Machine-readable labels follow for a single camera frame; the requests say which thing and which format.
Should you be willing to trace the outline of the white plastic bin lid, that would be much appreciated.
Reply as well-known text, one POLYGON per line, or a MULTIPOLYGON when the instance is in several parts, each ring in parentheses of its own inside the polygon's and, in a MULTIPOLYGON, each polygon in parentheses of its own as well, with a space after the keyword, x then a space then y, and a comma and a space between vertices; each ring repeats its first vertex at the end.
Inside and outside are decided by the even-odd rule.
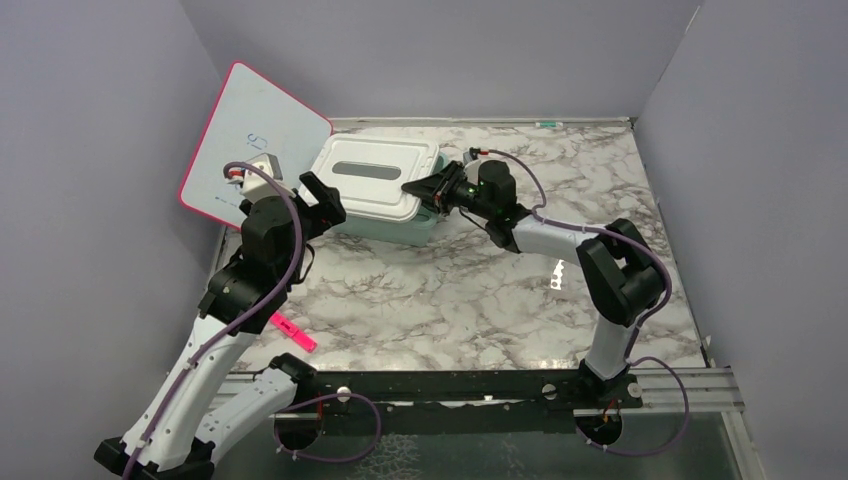
POLYGON ((429 139, 334 134, 311 171, 339 191, 349 215, 399 224, 412 220, 421 206, 402 185, 431 175, 439 153, 438 143, 429 139))

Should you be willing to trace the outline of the clear plastic test tube rack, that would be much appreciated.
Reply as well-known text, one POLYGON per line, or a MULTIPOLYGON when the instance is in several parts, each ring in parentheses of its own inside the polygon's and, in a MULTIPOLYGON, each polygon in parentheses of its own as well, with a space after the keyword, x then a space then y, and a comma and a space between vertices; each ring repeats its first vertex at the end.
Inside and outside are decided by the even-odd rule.
POLYGON ((561 291, 563 285, 563 270, 564 270, 564 261, 558 260, 554 266, 554 269, 551 273, 550 277, 550 288, 552 290, 561 291))

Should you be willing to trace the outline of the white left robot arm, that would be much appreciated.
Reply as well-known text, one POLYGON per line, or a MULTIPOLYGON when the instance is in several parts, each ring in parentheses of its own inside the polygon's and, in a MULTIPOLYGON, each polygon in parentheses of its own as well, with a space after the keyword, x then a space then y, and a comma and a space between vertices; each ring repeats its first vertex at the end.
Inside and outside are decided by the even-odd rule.
POLYGON ((346 219, 338 189, 312 172, 292 191, 266 174, 258 177, 270 190, 260 192, 243 175, 241 244, 210 278, 178 360, 136 423, 95 450, 94 460, 123 479, 209 479, 264 416, 313 401, 314 368, 282 354, 250 387, 210 408, 236 361, 302 283, 310 240, 346 219))

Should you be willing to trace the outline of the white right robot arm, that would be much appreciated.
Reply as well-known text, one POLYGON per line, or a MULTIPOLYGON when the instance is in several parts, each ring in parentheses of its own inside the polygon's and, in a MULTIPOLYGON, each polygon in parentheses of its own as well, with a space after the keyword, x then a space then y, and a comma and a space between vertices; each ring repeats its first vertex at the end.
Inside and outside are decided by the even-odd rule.
POLYGON ((544 219, 518 202, 516 180, 500 160, 483 162, 474 181, 451 162, 402 190, 438 214, 461 209, 483 219, 490 240, 504 250, 579 266, 598 320, 578 367, 577 393, 592 407, 616 395, 641 324, 664 305, 671 287, 668 270, 632 222, 597 227, 544 219))

